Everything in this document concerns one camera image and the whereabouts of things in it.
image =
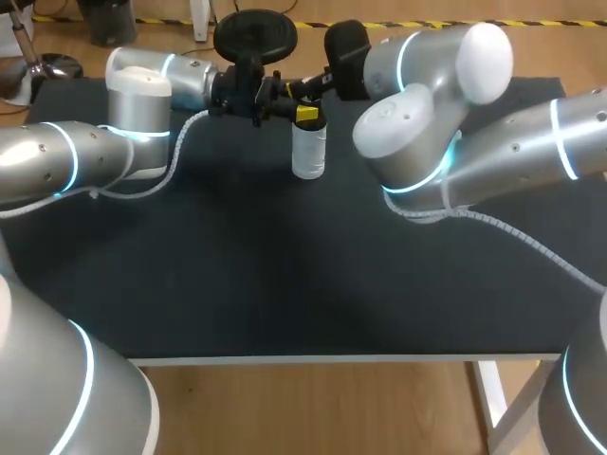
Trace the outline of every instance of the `black round base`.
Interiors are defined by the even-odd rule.
[[[255,54],[262,64],[273,64],[293,52],[297,46],[297,29],[280,12],[245,9],[219,22],[213,45],[219,55],[232,63],[243,54]]]

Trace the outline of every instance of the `yellow and black tape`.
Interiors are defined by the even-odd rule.
[[[38,23],[61,23],[70,24],[82,22],[82,17],[46,17],[34,16],[33,22]],[[138,24],[161,24],[166,26],[191,26],[191,20],[178,21],[175,19],[150,19],[137,18]],[[489,23],[500,27],[607,27],[607,20],[602,21],[509,21],[493,20],[485,21],[403,21],[403,22],[363,22],[366,28],[445,28],[479,23]],[[332,22],[296,22],[297,28],[329,28]]]

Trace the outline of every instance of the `silver robot arm segment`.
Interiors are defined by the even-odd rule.
[[[173,87],[174,108],[204,111],[211,106],[212,83],[218,72],[213,62],[191,59],[153,50],[119,47],[110,55],[105,78],[128,66],[153,70],[167,78]]]
[[[510,80],[509,44],[498,30],[420,32],[400,47],[388,42],[369,52],[365,83],[380,101],[360,117],[353,138],[398,207],[470,206],[607,170],[607,95],[600,90],[534,106],[460,139],[470,106],[496,100]],[[398,64],[389,68],[389,61]]]
[[[474,104],[497,100],[512,76],[512,48],[496,26],[417,32],[369,51],[364,82],[372,106],[354,141],[387,188],[418,185],[439,166]]]
[[[0,129],[0,203],[165,173],[170,83],[154,71],[129,67],[107,84],[107,129],[78,121]]]

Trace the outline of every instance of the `table leg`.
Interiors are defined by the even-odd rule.
[[[209,18],[212,0],[190,0],[192,11],[193,38],[197,42],[206,42],[209,38]]]
[[[502,412],[501,406],[494,406],[493,409],[491,408],[491,402],[487,399],[487,387],[483,386],[483,384],[485,384],[484,382],[479,382],[479,388],[481,388],[481,401],[489,402],[489,417],[486,417],[486,421],[489,422],[489,425],[487,425],[487,446],[489,455],[509,454],[521,443],[526,434],[537,423],[540,393],[542,392],[543,385],[552,371],[553,366],[553,362],[542,362],[524,384],[519,394],[505,412]],[[485,367],[485,374],[483,374],[483,368],[475,365],[475,371],[476,370],[479,370],[479,374],[485,378],[486,382],[492,374],[492,372],[487,373],[487,367]]]

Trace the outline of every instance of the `robotic arm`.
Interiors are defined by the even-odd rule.
[[[177,149],[168,167],[171,107],[247,117],[256,126],[269,116],[287,118],[294,173],[319,177],[321,97],[331,89],[343,100],[376,102],[357,122],[354,142],[391,204],[407,213],[469,206],[607,170],[607,100],[600,90],[461,137],[469,109],[498,99],[511,78],[510,44],[495,26],[421,31],[371,46],[362,25],[348,21],[329,29],[325,50],[329,66],[321,75],[282,82],[277,72],[265,77],[251,56],[220,72],[210,62],[119,48],[106,69],[108,125],[61,121],[0,130],[0,204],[58,200],[125,179],[164,174],[167,181],[178,155]],[[49,344],[58,347],[52,355]],[[149,382],[29,293],[1,236],[0,390],[9,391],[0,394],[0,408],[10,410],[0,412],[0,440],[10,453],[154,452],[158,406]]]
[[[303,130],[316,141],[294,128],[294,142],[304,146],[294,143],[293,159],[322,168],[320,99],[333,88],[344,100],[376,101],[353,139],[401,209],[444,209],[447,186],[449,204],[465,207],[607,169],[607,100],[600,90],[460,137],[469,110],[497,100],[512,75],[512,50],[496,26],[420,31],[370,46],[362,25],[348,21],[327,32],[325,49],[329,66],[307,82],[281,82],[277,73],[264,78],[263,67],[248,62],[221,72],[211,62],[175,54],[116,49],[106,67],[105,130],[58,122],[0,131],[0,202],[163,175],[171,107],[249,117],[257,126],[270,115],[300,126],[313,120],[313,128]]]

